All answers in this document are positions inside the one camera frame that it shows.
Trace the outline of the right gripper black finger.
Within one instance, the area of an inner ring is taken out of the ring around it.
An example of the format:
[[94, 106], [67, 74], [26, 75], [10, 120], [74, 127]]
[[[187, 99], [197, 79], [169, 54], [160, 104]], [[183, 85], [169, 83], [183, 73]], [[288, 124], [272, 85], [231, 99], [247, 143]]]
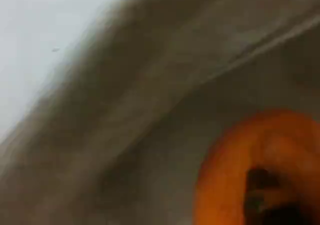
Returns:
[[247, 171], [243, 202], [246, 225], [309, 225], [297, 194], [263, 168]]

